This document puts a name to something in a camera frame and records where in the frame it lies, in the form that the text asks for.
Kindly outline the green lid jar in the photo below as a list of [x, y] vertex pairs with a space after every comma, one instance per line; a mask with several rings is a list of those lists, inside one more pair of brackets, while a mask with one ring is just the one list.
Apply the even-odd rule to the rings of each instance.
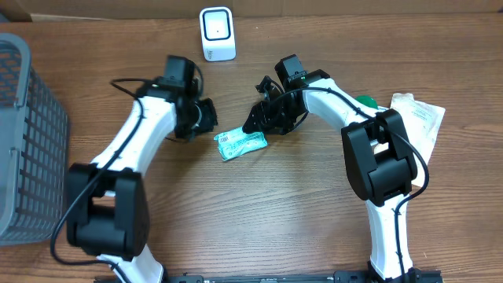
[[370, 97], [368, 95], [360, 95], [360, 96], [356, 97], [356, 100], [359, 103], [361, 103], [361, 104], [363, 104], [363, 105], [365, 105], [367, 107], [374, 108], [374, 109], [378, 109], [379, 108], [379, 106], [376, 103], [376, 101], [372, 97]]

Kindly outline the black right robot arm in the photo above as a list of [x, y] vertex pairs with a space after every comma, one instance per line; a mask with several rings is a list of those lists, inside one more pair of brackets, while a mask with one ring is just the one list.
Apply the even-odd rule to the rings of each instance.
[[362, 104], [328, 73], [305, 70], [296, 55], [281, 59], [275, 72], [277, 81], [265, 76], [256, 85], [263, 99], [252, 107], [243, 132], [284, 135], [314, 114], [340, 133], [347, 180], [369, 213], [370, 280], [415, 282], [406, 209], [417, 164], [400, 114]]

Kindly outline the teal snack packet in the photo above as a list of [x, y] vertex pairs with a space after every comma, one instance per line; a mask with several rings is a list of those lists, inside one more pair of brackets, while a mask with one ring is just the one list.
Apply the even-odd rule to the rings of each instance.
[[241, 127], [214, 136], [223, 161], [232, 160], [246, 153], [268, 146], [262, 132], [245, 134]]

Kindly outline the clear snack bag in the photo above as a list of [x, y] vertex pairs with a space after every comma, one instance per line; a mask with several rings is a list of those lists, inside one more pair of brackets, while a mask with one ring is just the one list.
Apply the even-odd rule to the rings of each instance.
[[393, 94], [391, 108], [401, 115], [409, 142], [427, 164], [446, 110], [440, 106], [417, 101], [411, 93]]

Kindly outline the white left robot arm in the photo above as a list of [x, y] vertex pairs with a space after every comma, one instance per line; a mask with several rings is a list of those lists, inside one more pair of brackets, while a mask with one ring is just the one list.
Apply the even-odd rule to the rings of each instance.
[[113, 87], [134, 99], [126, 122], [107, 148], [89, 164], [73, 164], [65, 187], [66, 212], [50, 238], [50, 252], [62, 230], [70, 245], [105, 264], [116, 282], [167, 282], [166, 267], [158, 262], [147, 241], [150, 231], [144, 177], [161, 143], [186, 143], [217, 125], [213, 102], [202, 98], [204, 79], [190, 59], [170, 55], [163, 74], [138, 79], [131, 91], [127, 79]]

